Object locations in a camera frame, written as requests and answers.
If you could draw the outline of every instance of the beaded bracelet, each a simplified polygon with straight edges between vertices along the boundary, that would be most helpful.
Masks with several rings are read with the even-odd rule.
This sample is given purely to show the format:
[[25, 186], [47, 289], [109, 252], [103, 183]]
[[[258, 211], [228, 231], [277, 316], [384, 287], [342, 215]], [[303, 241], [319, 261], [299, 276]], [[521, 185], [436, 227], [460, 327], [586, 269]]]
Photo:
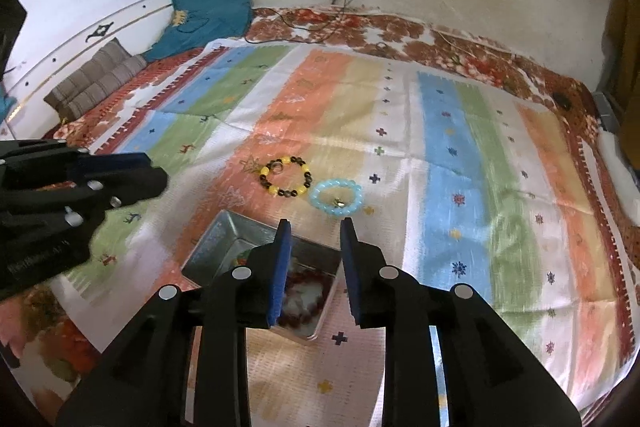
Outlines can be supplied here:
[[[275, 165], [288, 165], [290, 163], [297, 163], [302, 168], [302, 171], [305, 173], [305, 183], [300, 185], [293, 190], [283, 190], [282, 188], [273, 185], [267, 179], [267, 175], [271, 172], [271, 169]], [[306, 166], [306, 162], [302, 158], [297, 158], [296, 156], [283, 156], [282, 159], [278, 158], [277, 160], [272, 160], [267, 165], [265, 165], [262, 169], [260, 169], [260, 185], [267, 189], [267, 191], [271, 194], [271, 196], [284, 196], [285, 198], [295, 198], [296, 196], [301, 196], [306, 192], [306, 190], [311, 186], [311, 182], [313, 179], [311, 178], [311, 172], [309, 172], [309, 167]]]
[[[353, 203], [345, 205], [340, 200], [335, 200], [333, 206], [322, 203], [319, 198], [320, 192], [331, 187], [345, 187], [353, 190]], [[319, 208], [323, 212], [331, 214], [332, 216], [348, 216], [349, 214], [353, 214], [362, 205], [362, 187], [352, 180], [343, 180], [341, 178], [325, 180], [316, 185], [316, 187], [311, 191], [309, 194], [309, 201], [314, 207]]]

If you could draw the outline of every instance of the black robotic claw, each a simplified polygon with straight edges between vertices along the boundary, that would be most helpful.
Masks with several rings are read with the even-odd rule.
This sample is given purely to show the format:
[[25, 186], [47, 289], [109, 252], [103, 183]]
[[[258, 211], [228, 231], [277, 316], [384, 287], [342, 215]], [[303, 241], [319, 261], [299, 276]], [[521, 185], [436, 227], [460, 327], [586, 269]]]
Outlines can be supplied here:
[[167, 285], [145, 304], [62, 406], [56, 427], [184, 424], [194, 328], [202, 327], [193, 420], [250, 427], [245, 328], [268, 329], [282, 307], [291, 227], [204, 288]]
[[0, 300], [87, 261], [105, 211], [158, 197], [167, 181], [145, 154], [0, 141]]
[[543, 365], [471, 286], [420, 285], [387, 266], [380, 248], [340, 227], [351, 313], [386, 328], [383, 427], [439, 426], [429, 326], [437, 327], [451, 427], [580, 427], [580, 415]]

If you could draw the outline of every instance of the brown striped cushion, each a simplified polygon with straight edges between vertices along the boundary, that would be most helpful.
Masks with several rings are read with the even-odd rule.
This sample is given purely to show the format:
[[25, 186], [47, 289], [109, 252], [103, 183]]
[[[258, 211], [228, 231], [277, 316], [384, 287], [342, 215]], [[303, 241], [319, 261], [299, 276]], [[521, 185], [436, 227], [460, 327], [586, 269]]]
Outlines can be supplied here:
[[127, 58], [73, 100], [62, 105], [58, 109], [60, 119], [66, 122], [77, 120], [145, 68], [146, 60], [141, 55]]
[[60, 112], [60, 107], [73, 100], [87, 87], [105, 74], [113, 70], [119, 63], [131, 55], [122, 47], [118, 39], [113, 39], [101, 47], [91, 60], [84, 63], [79, 70], [70, 74], [44, 97], [53, 109]]

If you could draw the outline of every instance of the multicolored striped blanket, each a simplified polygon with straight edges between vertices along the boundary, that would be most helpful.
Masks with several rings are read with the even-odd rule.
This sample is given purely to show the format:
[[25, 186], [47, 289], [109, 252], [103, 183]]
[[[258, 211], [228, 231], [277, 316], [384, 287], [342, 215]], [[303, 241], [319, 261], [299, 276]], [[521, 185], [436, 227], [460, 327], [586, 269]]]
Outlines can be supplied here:
[[[415, 63], [215, 41], [67, 135], [94, 153], [146, 152], [171, 176], [158, 200], [111, 211], [92, 260], [52, 282], [100, 350], [160, 285], [193, 286], [180, 267], [224, 208], [338, 247], [337, 219], [257, 181], [270, 158], [299, 155], [316, 180], [362, 185], [361, 241], [423, 284], [475, 287], [580, 409], [636, 357], [638, 270], [590, 147], [543, 105]], [[378, 425], [383, 361], [383, 332], [359, 330], [342, 291], [313, 346], [251, 331], [255, 424]]]

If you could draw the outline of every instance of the blue stripe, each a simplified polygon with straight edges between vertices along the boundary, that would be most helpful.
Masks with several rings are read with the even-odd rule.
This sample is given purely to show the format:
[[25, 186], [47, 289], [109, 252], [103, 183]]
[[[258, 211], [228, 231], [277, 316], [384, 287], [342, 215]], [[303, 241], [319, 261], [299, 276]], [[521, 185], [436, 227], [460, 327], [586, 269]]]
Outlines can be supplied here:
[[178, 115], [172, 112], [150, 111], [145, 123], [118, 148], [118, 153], [146, 152], [158, 143], [162, 134], [172, 126]]
[[[418, 80], [425, 159], [430, 164], [418, 280], [446, 290], [465, 282], [491, 303], [490, 262], [485, 247], [489, 223], [481, 155], [466, 124], [455, 82], [428, 73], [419, 73]], [[456, 203], [456, 195], [464, 202]], [[457, 232], [459, 239], [452, 236]]]
[[172, 97], [161, 105], [161, 110], [167, 112], [185, 113], [189, 108], [203, 97], [209, 89], [228, 71], [245, 60], [256, 48], [242, 46], [232, 48], [223, 53], [212, 64], [203, 69], [197, 76], [177, 91]]

